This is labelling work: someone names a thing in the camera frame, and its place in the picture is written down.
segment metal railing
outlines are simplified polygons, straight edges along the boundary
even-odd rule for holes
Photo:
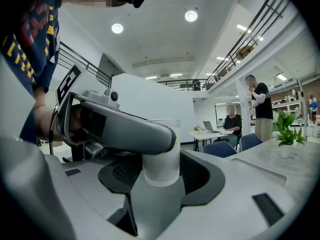
[[[88,72],[95,75],[96,79],[106,88],[111,88],[112,77],[102,72],[99,68],[93,65],[90,61],[86,60],[69,46],[63,42],[60,42],[58,64],[70,70],[76,62],[82,65]]]
[[[207,79],[184,79],[184,80],[170,80],[160,81],[159,84],[172,87],[179,91],[205,91],[208,88]]]
[[[265,0],[246,31],[208,77],[207,90],[233,70],[237,63],[257,47],[259,39],[279,18],[283,18],[282,14],[289,2],[290,0]]]

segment green plant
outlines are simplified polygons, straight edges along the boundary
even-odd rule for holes
[[[290,130],[289,127],[295,120],[294,114],[285,114],[282,110],[278,110],[279,117],[278,121],[273,125],[273,132],[280,132],[281,135],[278,135],[279,147],[282,145],[292,145],[294,141],[303,144],[305,138],[301,136],[302,128],[300,127],[299,132],[297,133],[296,128],[294,131]]]

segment laptop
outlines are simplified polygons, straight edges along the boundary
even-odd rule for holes
[[[204,127],[207,131],[212,132],[212,133],[221,133],[220,130],[214,130],[212,128],[210,121],[203,121],[203,124],[204,124]]]

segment table surface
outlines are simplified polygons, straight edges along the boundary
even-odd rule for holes
[[[320,144],[305,142],[304,145],[281,147],[279,141],[272,138],[246,151],[229,156],[226,159],[239,158],[259,167],[287,176],[285,189],[297,201],[302,201],[318,180],[320,170]],[[280,157],[282,149],[291,149],[287,159]]]
[[[194,137],[195,139],[197,139],[198,141],[202,141],[202,140],[208,140],[208,139],[215,139],[218,137],[223,137],[229,134],[232,134],[233,131],[231,130],[223,130],[221,132],[211,132],[208,130],[201,130],[201,131],[190,131],[188,132],[192,137]]]

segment shelf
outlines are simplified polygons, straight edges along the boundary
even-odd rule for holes
[[[272,105],[272,108],[273,108],[273,109],[282,108],[282,107],[287,107],[287,106],[290,106],[290,105],[300,104],[300,103],[302,103],[302,102],[303,102],[303,100],[302,100],[302,99],[299,99],[299,100],[294,100],[294,101],[290,101],[290,102],[285,102],[285,103],[281,103],[281,104],[277,104],[277,105]]]

